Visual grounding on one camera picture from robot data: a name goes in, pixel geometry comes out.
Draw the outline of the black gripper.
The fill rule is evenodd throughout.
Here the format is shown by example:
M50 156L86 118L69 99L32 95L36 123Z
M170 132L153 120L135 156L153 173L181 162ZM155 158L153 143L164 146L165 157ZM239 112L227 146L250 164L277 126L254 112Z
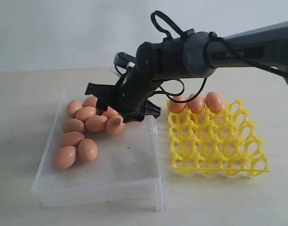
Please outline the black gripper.
M121 114L124 124L142 122L146 115L160 116L161 108L149 101L149 97L161 84L147 74L140 74L136 68L129 68L115 85L88 83L85 95L97 98L99 116L110 106Z

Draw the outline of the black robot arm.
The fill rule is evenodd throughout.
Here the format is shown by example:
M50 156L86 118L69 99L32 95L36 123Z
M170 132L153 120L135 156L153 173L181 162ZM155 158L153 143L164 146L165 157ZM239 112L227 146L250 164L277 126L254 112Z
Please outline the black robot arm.
M186 31L160 43L144 42L132 57L120 52L115 63L126 69L114 85L89 83L100 113L113 108L125 123L160 116L149 98L165 81L206 79L217 68L256 67L284 78L288 85L288 21L227 36Z

